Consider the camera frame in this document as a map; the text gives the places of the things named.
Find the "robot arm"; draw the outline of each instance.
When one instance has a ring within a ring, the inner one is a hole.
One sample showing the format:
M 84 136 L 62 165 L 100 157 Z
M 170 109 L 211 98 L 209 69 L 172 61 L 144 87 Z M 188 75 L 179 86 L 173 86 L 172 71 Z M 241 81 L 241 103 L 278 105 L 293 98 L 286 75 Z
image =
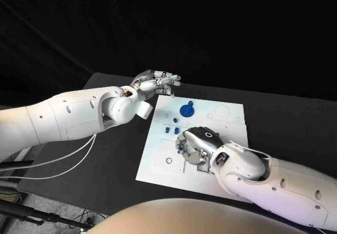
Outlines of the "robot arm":
M 192 154 L 185 151 L 186 143 L 196 149 Z M 337 231 L 334 178 L 297 163 L 260 158 L 235 142 L 224 144 L 209 128 L 185 131 L 176 147 L 190 164 L 201 165 L 209 159 L 211 171 L 229 194 L 298 224 Z
M 130 86 L 104 87 L 62 93 L 44 102 L 0 111 L 0 162 L 19 150 L 49 141 L 85 138 L 136 115 L 147 119 L 154 94 L 175 97 L 172 85 L 180 76 L 146 71 Z

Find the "white platform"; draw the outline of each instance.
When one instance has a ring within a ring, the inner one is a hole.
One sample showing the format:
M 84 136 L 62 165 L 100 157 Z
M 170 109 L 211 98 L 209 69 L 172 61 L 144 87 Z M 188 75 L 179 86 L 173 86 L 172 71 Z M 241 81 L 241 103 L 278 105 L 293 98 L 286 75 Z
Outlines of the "white platform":
M 189 101 L 193 101 L 195 115 L 183 117 L 179 110 Z M 175 145 L 179 134 L 199 126 L 219 133 L 225 143 L 234 140 L 248 147 L 242 104 L 159 96 L 136 180 L 252 203 L 248 199 L 229 195 L 221 188 L 215 175 L 199 171 L 178 153 Z

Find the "black curtain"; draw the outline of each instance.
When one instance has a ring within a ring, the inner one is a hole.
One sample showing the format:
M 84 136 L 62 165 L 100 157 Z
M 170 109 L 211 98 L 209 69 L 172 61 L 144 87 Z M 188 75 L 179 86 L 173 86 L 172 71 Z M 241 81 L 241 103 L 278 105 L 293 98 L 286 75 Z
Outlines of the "black curtain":
M 94 72 L 337 99 L 336 12 L 291 5 L 0 1 L 0 104 L 82 89 Z

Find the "blue cap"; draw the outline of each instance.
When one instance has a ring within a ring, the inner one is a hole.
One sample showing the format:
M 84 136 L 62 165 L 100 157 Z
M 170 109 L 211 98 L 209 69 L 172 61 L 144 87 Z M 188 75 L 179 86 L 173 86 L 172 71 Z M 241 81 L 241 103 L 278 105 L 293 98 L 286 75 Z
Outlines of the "blue cap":
M 193 102 L 189 101 L 189 104 L 180 107 L 180 114 L 183 117 L 190 117 L 195 114 L 195 109 L 192 106 L 193 106 Z

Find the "black table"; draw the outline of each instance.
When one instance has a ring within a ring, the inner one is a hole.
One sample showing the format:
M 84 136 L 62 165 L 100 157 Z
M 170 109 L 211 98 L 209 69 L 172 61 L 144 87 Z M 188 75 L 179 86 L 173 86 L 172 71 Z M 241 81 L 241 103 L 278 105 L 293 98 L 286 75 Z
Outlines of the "black table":
M 129 85 L 131 80 L 129 77 L 95 73 L 85 89 Z M 337 178 L 333 163 L 337 143 L 336 102 L 190 84 L 183 84 L 175 90 L 179 97 L 244 104 L 251 148 Z M 156 106 L 157 97 L 149 102 Z M 57 178 L 23 179 L 19 190 L 110 215 L 154 199 L 198 198 L 254 211 L 313 232 L 311 228 L 297 225 L 254 204 L 136 181 L 152 118 L 153 114 L 149 120 L 136 116 L 129 124 L 100 133 L 81 165 Z M 69 154 L 88 139 L 48 143 L 35 163 Z M 26 176 L 44 177 L 64 172 L 85 153 L 87 149 L 62 161 L 29 169 Z

